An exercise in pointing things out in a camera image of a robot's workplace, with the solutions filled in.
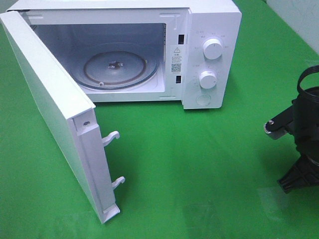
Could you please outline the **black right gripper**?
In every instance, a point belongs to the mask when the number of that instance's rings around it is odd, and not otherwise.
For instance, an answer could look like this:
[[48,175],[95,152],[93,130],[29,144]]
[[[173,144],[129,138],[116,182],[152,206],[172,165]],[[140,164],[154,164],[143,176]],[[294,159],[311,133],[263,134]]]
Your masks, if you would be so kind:
[[319,90],[309,88],[292,101],[294,138],[301,154],[277,182],[285,193],[319,185]]

